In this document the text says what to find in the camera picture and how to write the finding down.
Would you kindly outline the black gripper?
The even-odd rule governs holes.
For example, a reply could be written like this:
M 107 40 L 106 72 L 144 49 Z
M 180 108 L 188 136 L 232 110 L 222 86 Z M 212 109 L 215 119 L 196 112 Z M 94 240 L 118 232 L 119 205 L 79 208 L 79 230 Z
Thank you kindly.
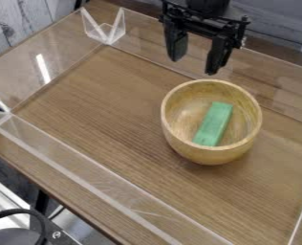
M 227 65 L 232 47 L 244 46 L 250 17 L 230 5 L 230 0 L 162 0 L 162 4 L 159 21 L 170 60 L 176 62 L 187 53 L 188 33 L 212 39 L 204 73 L 216 75 Z

